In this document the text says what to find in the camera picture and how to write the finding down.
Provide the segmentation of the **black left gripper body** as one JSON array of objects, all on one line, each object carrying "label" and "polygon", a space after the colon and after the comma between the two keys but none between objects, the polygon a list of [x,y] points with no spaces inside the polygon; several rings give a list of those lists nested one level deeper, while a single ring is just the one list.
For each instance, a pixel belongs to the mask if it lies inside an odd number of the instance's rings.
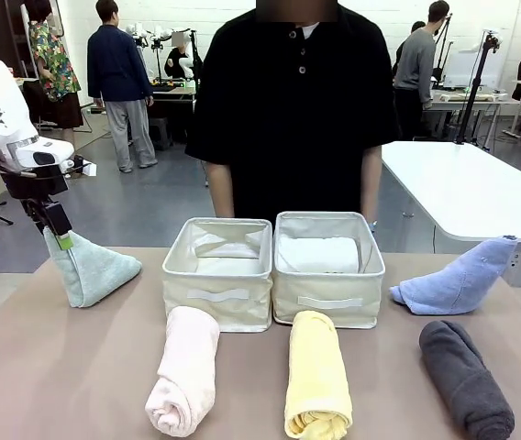
[{"label": "black left gripper body", "polygon": [[34,177],[23,173],[2,173],[1,178],[8,193],[17,200],[46,201],[52,195],[68,190],[67,182],[60,168],[36,168],[31,171]]}]

